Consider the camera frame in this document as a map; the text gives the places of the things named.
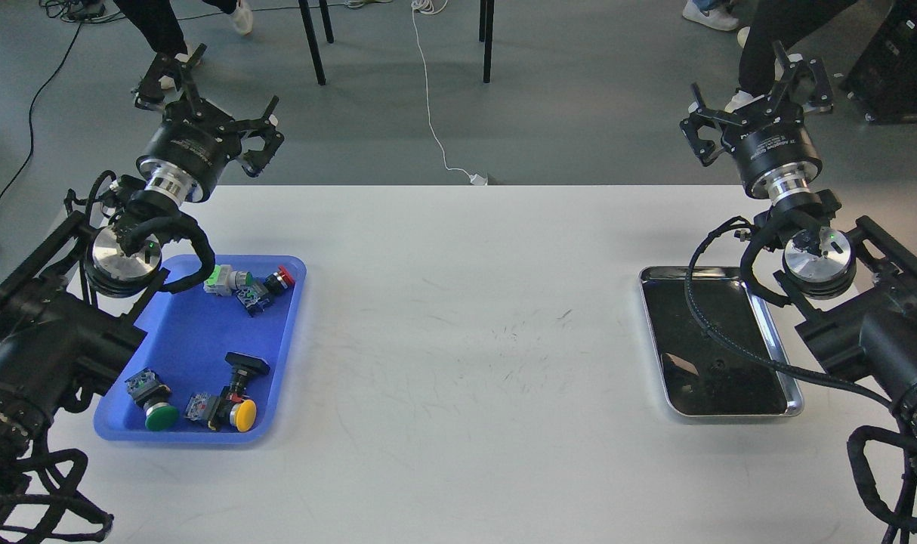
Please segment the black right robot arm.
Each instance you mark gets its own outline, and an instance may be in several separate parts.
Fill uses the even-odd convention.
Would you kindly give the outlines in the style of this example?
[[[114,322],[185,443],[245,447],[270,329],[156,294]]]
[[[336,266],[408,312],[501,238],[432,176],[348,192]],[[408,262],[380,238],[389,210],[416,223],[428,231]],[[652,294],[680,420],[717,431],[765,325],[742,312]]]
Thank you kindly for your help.
[[[822,163],[804,126],[804,111],[831,107],[831,86],[819,59],[792,59],[773,43],[783,74],[770,92],[728,113],[705,104],[680,128],[701,164],[721,153],[734,159],[746,195],[770,201],[755,221],[734,217],[712,230],[687,265],[687,309],[718,344],[753,363],[802,382],[849,391],[890,411],[897,430],[863,425],[848,438],[848,460],[866,509],[887,530],[885,543],[917,533],[917,257],[876,221],[852,230],[832,227],[841,201],[810,183]],[[722,234],[744,231],[749,243],[739,278],[749,292],[803,316],[796,330],[821,365],[815,372],[753,354],[700,310],[693,273],[700,255]]]

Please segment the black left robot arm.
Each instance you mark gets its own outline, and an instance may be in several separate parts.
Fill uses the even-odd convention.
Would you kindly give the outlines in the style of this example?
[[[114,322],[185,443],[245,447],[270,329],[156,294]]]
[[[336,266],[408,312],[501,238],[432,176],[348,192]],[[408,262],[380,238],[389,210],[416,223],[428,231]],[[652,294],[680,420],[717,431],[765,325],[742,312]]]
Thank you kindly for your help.
[[[213,248],[182,204],[209,199],[230,162],[259,176],[285,140],[278,97],[236,119],[199,95],[204,51],[156,55],[135,89],[136,107],[162,115],[138,176],[106,170],[85,199],[69,193],[65,220],[0,283],[0,543],[109,535],[113,516],[79,492],[87,456],[48,447],[55,414],[109,392],[147,337],[135,321],[155,294],[214,274]]]

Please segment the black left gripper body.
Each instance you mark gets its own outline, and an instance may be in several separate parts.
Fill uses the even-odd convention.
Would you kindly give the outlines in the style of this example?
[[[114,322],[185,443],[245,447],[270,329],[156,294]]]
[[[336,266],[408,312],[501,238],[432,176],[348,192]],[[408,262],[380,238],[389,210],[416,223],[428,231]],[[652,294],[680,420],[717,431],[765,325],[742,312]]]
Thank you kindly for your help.
[[[255,177],[256,165],[243,152],[243,141],[255,135],[255,119],[234,119],[208,102],[197,107],[171,102],[137,159],[145,192],[158,193],[176,206],[206,201],[232,161]]]

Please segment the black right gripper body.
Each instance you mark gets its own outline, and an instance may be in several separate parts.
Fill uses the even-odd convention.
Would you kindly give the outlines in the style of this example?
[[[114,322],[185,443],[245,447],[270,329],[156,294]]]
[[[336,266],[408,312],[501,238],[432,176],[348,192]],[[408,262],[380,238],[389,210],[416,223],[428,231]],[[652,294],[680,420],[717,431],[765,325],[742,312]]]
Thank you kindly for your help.
[[[822,162],[804,127],[803,107],[778,106],[769,113],[765,107],[747,106],[737,113],[748,124],[724,126],[721,143],[734,158],[747,196],[769,199],[768,187],[782,177],[777,169],[801,172],[804,181],[814,181]]]

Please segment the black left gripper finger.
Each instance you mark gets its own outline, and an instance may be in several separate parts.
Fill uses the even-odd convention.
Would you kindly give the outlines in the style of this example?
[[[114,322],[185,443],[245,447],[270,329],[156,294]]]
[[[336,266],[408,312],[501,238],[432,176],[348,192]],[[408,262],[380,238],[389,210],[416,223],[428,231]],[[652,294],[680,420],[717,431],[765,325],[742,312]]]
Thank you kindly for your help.
[[[134,106],[142,110],[159,111],[159,113],[165,109],[168,101],[166,90],[162,89],[162,84],[159,82],[162,77],[171,77],[173,80],[173,91],[179,93],[176,100],[182,100],[185,97],[193,102],[199,99],[199,91],[197,91],[192,71],[202,61],[206,49],[206,44],[197,45],[196,50],[186,61],[158,53],[137,88],[133,90]]]
[[[278,106],[279,97],[274,95],[261,117],[256,119],[244,119],[237,122],[241,145],[248,139],[261,139],[262,146],[259,149],[242,149],[237,157],[245,175],[255,178],[261,175],[269,162],[272,161],[276,151],[285,141],[285,135],[278,130],[278,122],[274,116],[274,110]]]

